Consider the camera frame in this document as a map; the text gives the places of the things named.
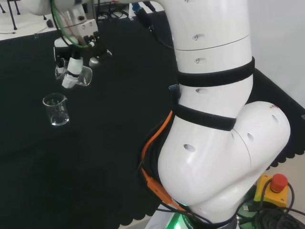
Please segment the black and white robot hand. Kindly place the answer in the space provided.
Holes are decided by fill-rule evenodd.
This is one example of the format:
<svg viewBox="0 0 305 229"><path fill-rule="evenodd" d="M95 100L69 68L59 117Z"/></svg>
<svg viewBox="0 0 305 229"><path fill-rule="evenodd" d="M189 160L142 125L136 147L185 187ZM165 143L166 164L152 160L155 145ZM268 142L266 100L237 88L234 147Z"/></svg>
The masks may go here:
<svg viewBox="0 0 305 229"><path fill-rule="evenodd" d="M55 78L66 89L76 85L88 86L92 81L92 68L109 60L112 53L107 50L98 31L85 36L88 48L81 49L66 38L54 41Z"/></svg>

